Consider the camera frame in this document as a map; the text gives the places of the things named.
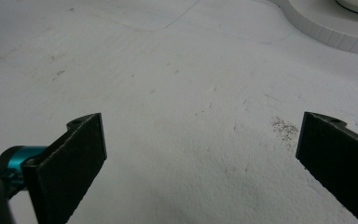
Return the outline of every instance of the concrete surface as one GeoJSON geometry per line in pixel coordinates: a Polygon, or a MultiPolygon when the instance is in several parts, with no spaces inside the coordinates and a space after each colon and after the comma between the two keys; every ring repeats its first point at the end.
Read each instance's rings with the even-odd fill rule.
{"type": "Polygon", "coordinates": [[[295,158],[304,111],[358,132],[358,55],[267,0],[0,0],[0,153],[103,114],[69,223],[358,223],[295,158]]]}

